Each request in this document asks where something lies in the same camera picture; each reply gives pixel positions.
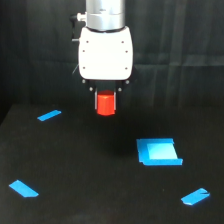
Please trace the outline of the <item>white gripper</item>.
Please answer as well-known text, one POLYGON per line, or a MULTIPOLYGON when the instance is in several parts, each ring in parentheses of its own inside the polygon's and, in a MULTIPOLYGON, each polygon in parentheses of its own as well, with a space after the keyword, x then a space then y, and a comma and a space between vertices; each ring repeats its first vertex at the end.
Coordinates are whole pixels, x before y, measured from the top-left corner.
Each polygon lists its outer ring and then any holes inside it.
MULTIPOLYGON (((133 71, 133 43, 130 29, 125 26, 117 32, 94 32, 84 27, 77 40, 78 66, 83 83, 94 92, 94 108, 98 108, 97 82, 122 82, 130 80, 133 71)), ((114 90, 114 110, 118 106, 117 90, 114 90)))

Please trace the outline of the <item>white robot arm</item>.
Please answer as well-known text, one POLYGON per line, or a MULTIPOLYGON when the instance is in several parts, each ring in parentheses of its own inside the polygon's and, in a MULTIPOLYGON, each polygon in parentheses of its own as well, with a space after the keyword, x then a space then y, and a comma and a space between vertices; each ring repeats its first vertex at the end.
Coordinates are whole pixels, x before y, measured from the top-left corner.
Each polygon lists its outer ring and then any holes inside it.
POLYGON ((82 82, 94 93, 98 115, 114 115, 117 93, 129 84, 134 70, 131 32, 125 25, 125 0, 85 0, 84 14, 71 15, 72 29, 84 22, 78 42, 78 65, 82 82))

